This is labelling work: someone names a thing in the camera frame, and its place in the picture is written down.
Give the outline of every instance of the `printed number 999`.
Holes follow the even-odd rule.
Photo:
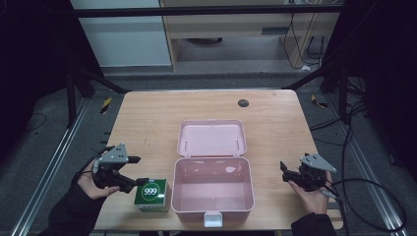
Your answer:
[[[155,195],[157,192],[157,188],[145,188],[144,192],[145,195]]]

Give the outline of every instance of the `container latch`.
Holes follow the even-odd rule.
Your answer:
[[[205,213],[205,227],[214,228],[223,226],[223,216],[219,211],[207,211]]]

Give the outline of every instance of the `small round object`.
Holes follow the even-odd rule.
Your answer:
[[[240,107],[247,107],[247,106],[249,106],[249,101],[248,101],[247,99],[240,99],[240,100],[237,102],[237,104],[238,104]]]

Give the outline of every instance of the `hand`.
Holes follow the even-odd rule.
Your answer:
[[[95,186],[91,173],[93,166],[94,161],[92,161],[86,167],[86,169],[84,170],[86,173],[83,173],[78,181],[80,187],[91,199],[96,200],[102,197],[108,197],[120,190],[119,186],[109,187],[105,189],[100,189],[97,186]]]
[[[330,173],[327,173],[328,180],[331,182]],[[288,181],[288,184],[298,195],[298,197],[303,202],[303,207],[307,213],[315,214],[326,214],[328,211],[328,197],[322,193],[322,190],[316,190],[313,192],[306,192],[303,188],[298,186],[293,181]]]

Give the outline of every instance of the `pink plastic container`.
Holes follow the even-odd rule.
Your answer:
[[[185,121],[179,137],[171,199],[178,217],[205,227],[245,220],[255,198],[242,123]]]

